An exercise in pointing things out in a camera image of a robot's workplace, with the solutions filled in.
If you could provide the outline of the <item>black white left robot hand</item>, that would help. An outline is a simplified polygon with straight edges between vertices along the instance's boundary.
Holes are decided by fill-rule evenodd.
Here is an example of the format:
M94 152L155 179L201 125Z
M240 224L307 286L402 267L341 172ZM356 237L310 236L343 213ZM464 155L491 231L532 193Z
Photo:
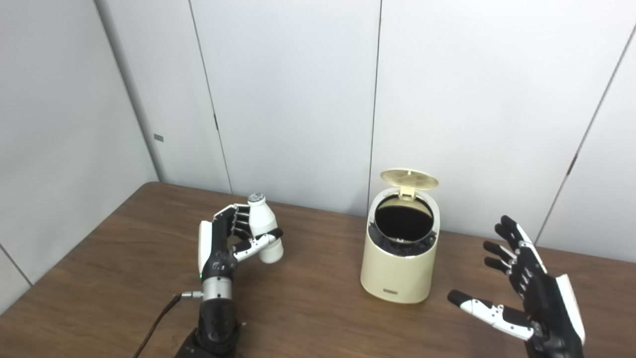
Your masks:
M202 221L198 231L198 271L201 281L232 278L237 264L282 242L283 230L266 205L230 204Z

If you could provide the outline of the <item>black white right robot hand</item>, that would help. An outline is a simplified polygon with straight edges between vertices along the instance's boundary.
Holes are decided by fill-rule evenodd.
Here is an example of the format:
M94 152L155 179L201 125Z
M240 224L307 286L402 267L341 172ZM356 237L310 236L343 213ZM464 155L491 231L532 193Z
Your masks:
M586 333L569 276L550 275L532 240L509 216L502 216L494 229L509 247L484 242L484 249L491 253L484 264L507 276L523 309L458 290L448 292L448 301L491 328L522 340L530 358L582 358Z

